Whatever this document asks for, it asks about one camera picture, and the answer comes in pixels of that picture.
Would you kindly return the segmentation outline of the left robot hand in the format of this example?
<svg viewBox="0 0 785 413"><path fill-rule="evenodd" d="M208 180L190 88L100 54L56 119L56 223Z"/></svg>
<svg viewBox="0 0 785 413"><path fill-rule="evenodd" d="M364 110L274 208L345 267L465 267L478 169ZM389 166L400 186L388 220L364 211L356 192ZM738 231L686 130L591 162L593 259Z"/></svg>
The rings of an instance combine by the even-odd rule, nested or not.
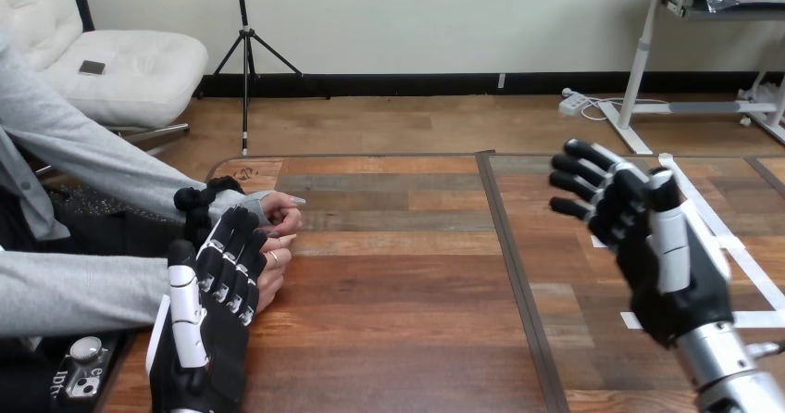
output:
<svg viewBox="0 0 785 413"><path fill-rule="evenodd" d="M168 249L162 297L145 369L154 412L236 412L246 384L250 325L267 240L256 214L228 209L199 245Z"/></svg>

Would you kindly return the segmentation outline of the person's hand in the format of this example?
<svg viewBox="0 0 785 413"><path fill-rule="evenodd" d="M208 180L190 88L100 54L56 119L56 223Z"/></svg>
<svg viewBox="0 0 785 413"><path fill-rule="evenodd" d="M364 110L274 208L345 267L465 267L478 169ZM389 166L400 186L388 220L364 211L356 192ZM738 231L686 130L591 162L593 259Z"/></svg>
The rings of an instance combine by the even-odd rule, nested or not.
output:
<svg viewBox="0 0 785 413"><path fill-rule="evenodd" d="M262 230L269 237L297 234L302 227L300 207L305 199L282 192L273 192L260 200L261 209L269 225Z"/></svg>
<svg viewBox="0 0 785 413"><path fill-rule="evenodd" d="M296 234L285 235L280 238L269 238L261 247L260 253L267 262L256 281L259 292L256 313L266 309L282 287L284 274L293 257L290 246L296 238Z"/></svg>

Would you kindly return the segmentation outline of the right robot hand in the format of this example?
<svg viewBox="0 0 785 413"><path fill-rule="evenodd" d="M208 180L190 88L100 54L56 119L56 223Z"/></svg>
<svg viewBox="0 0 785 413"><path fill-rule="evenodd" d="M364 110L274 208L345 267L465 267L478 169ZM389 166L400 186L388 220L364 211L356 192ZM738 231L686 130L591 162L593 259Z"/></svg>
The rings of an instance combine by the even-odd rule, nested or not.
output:
<svg viewBox="0 0 785 413"><path fill-rule="evenodd" d="M616 258L630 310L665 349L713 322L731 322L729 289L707 247L690 234L676 175L647 172L605 147L570 139L551 159L553 212L582 222Z"/></svg>

